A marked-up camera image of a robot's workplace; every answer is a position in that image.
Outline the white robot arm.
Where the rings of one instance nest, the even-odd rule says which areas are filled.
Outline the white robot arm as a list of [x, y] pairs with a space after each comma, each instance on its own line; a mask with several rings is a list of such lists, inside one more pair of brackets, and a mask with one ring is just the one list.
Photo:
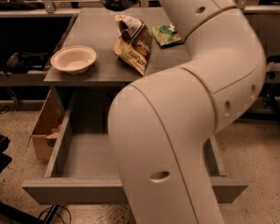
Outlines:
[[114, 99], [110, 144], [137, 224], [224, 224], [203, 147], [258, 98], [266, 56], [232, 0], [159, 0], [191, 57]]

